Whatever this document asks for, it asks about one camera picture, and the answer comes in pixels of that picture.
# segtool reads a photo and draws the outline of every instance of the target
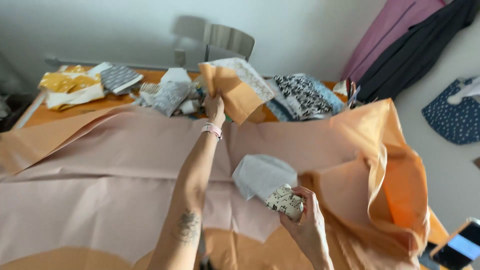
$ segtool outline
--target navy dotted fabric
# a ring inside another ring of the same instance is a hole
[[[472,79],[463,83],[469,85]],[[473,98],[463,98],[452,105],[447,98],[461,90],[461,81],[455,80],[447,89],[421,110],[428,124],[446,140],[464,145],[480,141],[480,103]]]

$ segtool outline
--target chair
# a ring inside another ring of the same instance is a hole
[[[208,62],[210,46],[216,46],[238,53],[245,57],[248,62],[255,45],[255,39],[235,28],[224,25],[206,25],[204,33],[205,62]]]

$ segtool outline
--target smartphone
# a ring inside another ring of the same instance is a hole
[[[430,258],[449,270],[461,270],[480,256],[480,221],[469,218],[460,229],[430,252]]]

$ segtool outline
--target chair leg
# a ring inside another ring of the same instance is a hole
[[[210,44],[205,47],[205,62],[208,62],[208,54],[210,53]]]

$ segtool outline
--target phone screen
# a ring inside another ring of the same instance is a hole
[[[461,270],[479,256],[480,226],[470,222],[432,258],[450,270]]]

